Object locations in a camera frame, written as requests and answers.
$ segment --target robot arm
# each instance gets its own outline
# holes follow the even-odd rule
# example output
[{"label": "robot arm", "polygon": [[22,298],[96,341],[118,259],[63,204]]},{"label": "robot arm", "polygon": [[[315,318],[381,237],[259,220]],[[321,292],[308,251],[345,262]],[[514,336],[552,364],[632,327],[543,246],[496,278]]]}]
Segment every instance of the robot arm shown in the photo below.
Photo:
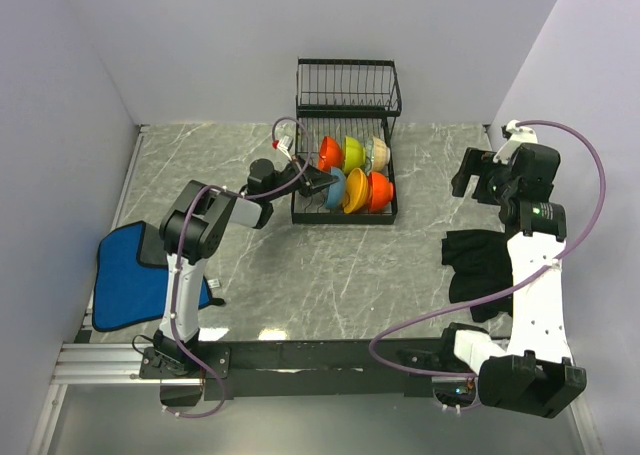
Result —
[{"label": "robot arm", "polygon": [[564,331],[556,256],[565,248],[565,212],[549,202],[560,156],[516,123],[507,125],[509,139],[498,152],[467,149],[453,194],[464,196],[470,176],[478,175],[473,198],[500,205],[514,285],[544,265],[550,268],[514,293],[506,350],[484,332],[460,329],[453,351],[478,374],[484,405],[553,418],[586,387],[586,371],[573,366]]},{"label": "robot arm", "polygon": [[[249,168],[247,185],[241,192],[245,196],[267,193],[291,181],[302,170],[304,160],[297,156],[289,158],[289,163],[282,171],[276,170],[270,160],[254,161]],[[190,181],[160,225],[160,237],[167,253],[169,280],[164,315],[153,337],[156,352],[177,368],[182,369],[187,363],[185,354],[175,344],[171,331],[171,297],[175,277],[178,277],[174,315],[177,333],[187,348],[194,349],[198,341],[198,306],[204,269],[208,259],[218,249],[229,223],[260,229],[273,214],[273,200],[294,191],[310,196],[336,181],[336,177],[309,166],[304,174],[286,189],[255,201],[225,192],[205,194],[196,206],[194,216],[187,227],[182,250],[182,270],[175,271],[173,267],[176,266],[178,242],[186,213],[197,193],[205,186],[203,183]]]}]

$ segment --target yellow bowl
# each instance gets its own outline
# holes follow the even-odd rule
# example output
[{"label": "yellow bowl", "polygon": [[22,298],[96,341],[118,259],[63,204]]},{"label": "yellow bowl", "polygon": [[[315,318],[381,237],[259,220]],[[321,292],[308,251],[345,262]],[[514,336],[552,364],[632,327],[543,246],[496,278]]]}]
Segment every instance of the yellow bowl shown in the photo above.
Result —
[{"label": "yellow bowl", "polygon": [[362,144],[353,137],[344,137],[344,165],[342,171],[345,175],[355,168],[360,168],[366,160],[366,153]]},{"label": "yellow bowl", "polygon": [[361,168],[354,168],[347,177],[347,189],[342,199],[344,213],[362,208],[370,198],[369,181]]}]

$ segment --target marble tabletop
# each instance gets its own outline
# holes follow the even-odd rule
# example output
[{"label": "marble tabletop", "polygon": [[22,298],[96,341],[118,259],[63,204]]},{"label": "marble tabletop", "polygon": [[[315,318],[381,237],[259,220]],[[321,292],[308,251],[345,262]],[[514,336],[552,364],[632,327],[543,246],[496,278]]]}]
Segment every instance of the marble tabletop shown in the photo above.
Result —
[{"label": "marble tabletop", "polygon": [[[178,124],[148,127],[119,225],[158,226],[185,184],[238,189],[249,164],[274,159],[269,124]],[[293,125],[280,133],[293,134]],[[468,146],[489,148],[480,124],[397,123],[391,142],[399,213],[393,226],[292,225],[290,198],[274,202],[262,230],[229,226],[206,268],[225,307],[199,313],[202,340],[370,338],[385,328],[449,303],[451,267],[441,264],[448,230],[500,230],[496,207],[451,196],[450,180]],[[284,160],[276,162],[283,166]],[[392,336],[439,337],[468,310],[414,325]],[[91,342],[129,342],[152,335],[159,321],[91,335]],[[483,324],[507,336],[511,318]]]}]

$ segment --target dish rack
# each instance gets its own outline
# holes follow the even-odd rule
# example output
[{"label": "dish rack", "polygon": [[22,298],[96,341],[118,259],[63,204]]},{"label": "dish rack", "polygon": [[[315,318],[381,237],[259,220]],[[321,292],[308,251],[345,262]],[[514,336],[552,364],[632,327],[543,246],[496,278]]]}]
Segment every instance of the dish rack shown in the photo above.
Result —
[{"label": "dish rack", "polygon": [[295,152],[317,166],[318,151],[326,135],[342,146],[344,137],[358,139],[363,145],[372,136],[385,141],[391,160],[382,172],[394,185],[393,199],[384,210],[370,213],[343,213],[324,207],[326,194],[304,198],[291,197],[293,223],[391,225],[398,214],[398,199],[393,169],[391,136],[396,118],[402,111],[402,98],[395,63],[391,60],[298,59],[296,72],[296,117],[309,131],[311,147],[298,128]]}]

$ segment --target red bowl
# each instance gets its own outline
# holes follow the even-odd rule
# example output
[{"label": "red bowl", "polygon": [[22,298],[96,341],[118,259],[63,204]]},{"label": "red bowl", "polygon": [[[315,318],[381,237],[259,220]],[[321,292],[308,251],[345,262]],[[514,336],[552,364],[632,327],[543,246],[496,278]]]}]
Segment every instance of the red bowl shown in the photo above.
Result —
[{"label": "red bowl", "polygon": [[368,178],[371,187],[369,211],[377,212],[393,200],[393,183],[380,172],[371,172]]},{"label": "red bowl", "polygon": [[340,144],[333,137],[326,136],[322,139],[318,152],[318,168],[328,172],[331,167],[341,168],[344,163],[344,153]]}]

